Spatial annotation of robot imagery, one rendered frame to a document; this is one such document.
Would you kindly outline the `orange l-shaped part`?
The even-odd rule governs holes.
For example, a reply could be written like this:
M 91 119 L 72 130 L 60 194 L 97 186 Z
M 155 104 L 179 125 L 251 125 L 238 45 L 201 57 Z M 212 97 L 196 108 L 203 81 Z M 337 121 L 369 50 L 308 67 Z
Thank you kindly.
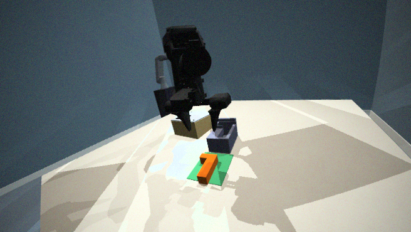
M 197 174 L 198 183 L 208 185 L 219 162 L 218 156 L 217 154 L 202 153 L 199 159 L 200 163 L 203 164 L 203 166 Z

